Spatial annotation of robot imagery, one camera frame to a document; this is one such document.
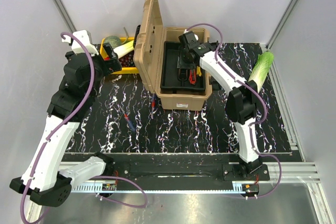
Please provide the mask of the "yellow utility knife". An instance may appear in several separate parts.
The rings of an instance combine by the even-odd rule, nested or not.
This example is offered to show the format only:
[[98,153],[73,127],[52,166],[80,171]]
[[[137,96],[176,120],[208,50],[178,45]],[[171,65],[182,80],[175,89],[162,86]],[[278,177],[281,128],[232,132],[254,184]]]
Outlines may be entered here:
[[200,67],[196,67],[196,75],[201,77],[202,76],[202,72],[201,72],[201,68]]

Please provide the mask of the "red black utility knife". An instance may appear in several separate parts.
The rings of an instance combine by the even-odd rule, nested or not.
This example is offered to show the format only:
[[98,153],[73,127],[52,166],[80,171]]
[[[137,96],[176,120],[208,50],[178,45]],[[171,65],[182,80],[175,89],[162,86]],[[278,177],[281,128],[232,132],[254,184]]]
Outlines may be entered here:
[[196,74],[196,70],[195,69],[191,69],[189,71],[189,83],[192,84],[192,85],[196,85],[196,82],[197,82],[197,74]]

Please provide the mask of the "black tool box tray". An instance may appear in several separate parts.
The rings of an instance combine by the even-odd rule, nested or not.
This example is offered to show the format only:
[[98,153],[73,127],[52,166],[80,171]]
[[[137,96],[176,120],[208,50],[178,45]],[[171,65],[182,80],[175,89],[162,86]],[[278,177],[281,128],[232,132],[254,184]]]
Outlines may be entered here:
[[189,81],[189,70],[183,70],[182,76],[179,76],[180,69],[177,67],[180,57],[181,44],[175,41],[164,42],[164,53],[162,63],[162,75],[160,88],[164,91],[190,91],[204,92],[206,88],[205,71],[202,70],[201,76],[196,76],[196,83],[191,84]]

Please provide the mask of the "tan plastic tool box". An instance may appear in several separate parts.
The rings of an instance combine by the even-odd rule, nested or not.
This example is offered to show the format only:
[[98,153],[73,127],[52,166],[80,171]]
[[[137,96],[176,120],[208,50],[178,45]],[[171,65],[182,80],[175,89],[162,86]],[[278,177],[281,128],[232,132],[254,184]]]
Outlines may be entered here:
[[165,27],[160,12],[159,0],[145,0],[143,17],[136,31],[134,63],[143,86],[161,100],[165,110],[200,111],[204,102],[212,94],[210,75],[205,71],[206,88],[204,92],[164,91],[160,88],[165,41],[179,41],[184,27]]

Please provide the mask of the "blue screwdriver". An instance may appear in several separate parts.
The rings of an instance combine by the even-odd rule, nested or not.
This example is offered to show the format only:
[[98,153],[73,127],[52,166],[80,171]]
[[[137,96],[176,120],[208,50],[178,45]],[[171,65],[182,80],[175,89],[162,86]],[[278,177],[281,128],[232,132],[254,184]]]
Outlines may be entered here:
[[154,93],[151,99],[151,113],[150,113],[151,119],[153,119],[153,114],[155,110],[155,101],[156,101],[156,94]]
[[122,107],[120,107],[120,109],[121,109],[121,111],[122,111],[122,113],[123,113],[123,116],[124,116],[124,118],[125,118],[125,120],[126,120],[128,126],[129,126],[129,128],[131,129],[132,132],[135,132],[136,129],[135,129],[133,123],[131,122],[131,120],[129,119],[128,115],[125,113],[125,111],[123,110]]

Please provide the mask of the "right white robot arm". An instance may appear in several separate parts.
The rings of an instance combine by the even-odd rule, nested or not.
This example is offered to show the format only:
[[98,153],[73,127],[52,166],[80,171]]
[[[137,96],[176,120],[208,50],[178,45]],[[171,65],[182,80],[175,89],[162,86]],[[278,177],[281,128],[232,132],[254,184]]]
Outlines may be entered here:
[[225,112],[235,125],[239,144],[239,164],[233,174],[250,180],[257,175],[262,161],[258,155],[255,130],[258,87],[235,73],[215,52],[215,46],[201,44],[192,31],[179,36],[182,61],[208,72],[227,93]]

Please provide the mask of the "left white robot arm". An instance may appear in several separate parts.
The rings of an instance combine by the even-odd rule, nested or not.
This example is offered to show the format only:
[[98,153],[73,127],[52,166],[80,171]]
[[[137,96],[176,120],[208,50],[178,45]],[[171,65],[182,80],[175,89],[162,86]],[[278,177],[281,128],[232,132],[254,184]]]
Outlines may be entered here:
[[51,98],[45,129],[29,167],[10,183],[12,190],[45,207],[62,205],[73,188],[96,176],[109,179],[114,172],[113,159],[102,153],[71,168],[59,168],[70,139],[98,97],[102,80],[121,70],[118,56],[112,52],[103,57],[88,31],[61,37],[71,46],[65,54],[64,76]]

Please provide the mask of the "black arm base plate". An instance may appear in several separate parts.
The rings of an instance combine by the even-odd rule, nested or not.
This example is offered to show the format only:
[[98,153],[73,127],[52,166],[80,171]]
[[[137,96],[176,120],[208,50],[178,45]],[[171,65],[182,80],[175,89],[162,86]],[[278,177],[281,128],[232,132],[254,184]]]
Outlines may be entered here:
[[233,174],[239,164],[237,154],[126,154],[112,153],[114,169],[143,190],[176,193],[178,191],[219,191],[233,188],[233,182],[260,183],[270,180],[263,164],[254,176],[245,179]]

